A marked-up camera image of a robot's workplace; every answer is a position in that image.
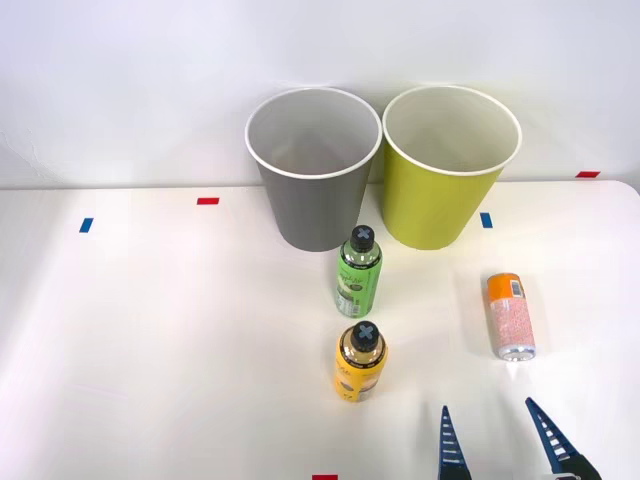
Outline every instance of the bottle label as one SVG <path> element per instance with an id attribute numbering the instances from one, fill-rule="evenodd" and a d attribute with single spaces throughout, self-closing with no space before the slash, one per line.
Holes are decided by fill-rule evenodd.
<path id="1" fill-rule="evenodd" d="M 387 362 L 386 344 L 376 362 L 371 365 L 354 365 L 342 355 L 344 334 L 336 348 L 336 376 L 334 380 L 338 394 L 348 402 L 362 402 L 371 395 Z"/>
<path id="2" fill-rule="evenodd" d="M 351 318 L 364 317 L 371 306 L 378 286 L 382 254 L 371 265 L 352 265 L 345 261 L 340 249 L 338 258 L 338 310 Z"/>

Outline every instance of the yellow-green cup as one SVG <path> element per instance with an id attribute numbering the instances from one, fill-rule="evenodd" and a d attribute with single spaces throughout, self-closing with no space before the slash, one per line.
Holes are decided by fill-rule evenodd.
<path id="1" fill-rule="evenodd" d="M 513 113 L 466 87 L 404 92 L 382 125 L 384 223 L 396 240 L 421 250 L 458 238 L 522 143 Z"/>

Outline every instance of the paper cup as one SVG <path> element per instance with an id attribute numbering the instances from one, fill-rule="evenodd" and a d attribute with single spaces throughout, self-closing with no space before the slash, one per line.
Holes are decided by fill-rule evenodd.
<path id="1" fill-rule="evenodd" d="M 369 104 L 332 88 L 285 92 L 249 118 L 245 141 L 287 242 L 320 252 L 349 238 L 382 141 Z"/>
<path id="2" fill-rule="evenodd" d="M 516 117 L 465 87 L 418 87 L 382 117 L 384 223 L 400 242 L 435 250 L 453 242 L 520 149 Z"/>

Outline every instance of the cross symbol on cap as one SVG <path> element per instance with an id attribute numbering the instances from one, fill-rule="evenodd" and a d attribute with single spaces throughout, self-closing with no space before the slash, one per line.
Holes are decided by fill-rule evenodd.
<path id="1" fill-rule="evenodd" d="M 365 327 L 364 325 L 360 325 L 360 333 L 358 336 L 360 338 L 367 337 L 369 340 L 373 339 L 373 327 Z"/>

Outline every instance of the gray cup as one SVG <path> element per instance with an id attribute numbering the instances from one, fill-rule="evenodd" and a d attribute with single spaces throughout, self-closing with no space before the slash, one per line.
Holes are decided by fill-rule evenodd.
<path id="1" fill-rule="evenodd" d="M 249 118 L 245 141 L 287 242 L 321 252 L 349 238 L 382 141 L 369 104 L 332 88 L 284 92 Z"/>

